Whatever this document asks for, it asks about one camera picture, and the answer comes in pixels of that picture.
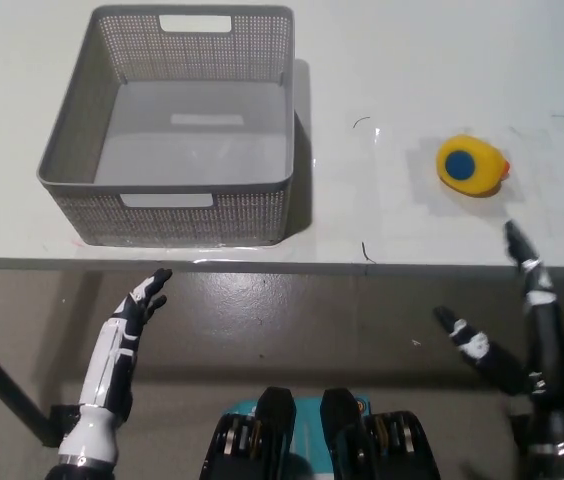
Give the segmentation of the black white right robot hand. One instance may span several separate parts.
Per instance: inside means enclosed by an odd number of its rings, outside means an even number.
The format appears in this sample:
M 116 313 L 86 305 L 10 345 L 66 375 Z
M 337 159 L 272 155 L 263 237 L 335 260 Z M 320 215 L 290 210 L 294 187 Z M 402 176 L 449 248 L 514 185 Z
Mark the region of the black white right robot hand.
M 505 223 L 504 238 L 523 282 L 527 361 L 521 363 L 445 306 L 433 309 L 434 318 L 463 361 L 492 386 L 509 396 L 527 395 L 542 408 L 564 408 L 564 326 L 553 280 L 516 222 Z

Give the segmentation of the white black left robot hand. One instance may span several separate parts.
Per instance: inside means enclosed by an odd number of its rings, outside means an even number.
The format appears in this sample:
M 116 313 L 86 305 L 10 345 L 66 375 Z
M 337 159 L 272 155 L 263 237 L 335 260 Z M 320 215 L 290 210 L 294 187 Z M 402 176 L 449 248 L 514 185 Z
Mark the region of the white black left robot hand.
M 125 295 L 103 323 L 80 394 L 79 403 L 104 408 L 123 423 L 130 414 L 131 384 L 144 327 L 167 297 L 160 291 L 171 278 L 160 268 Z

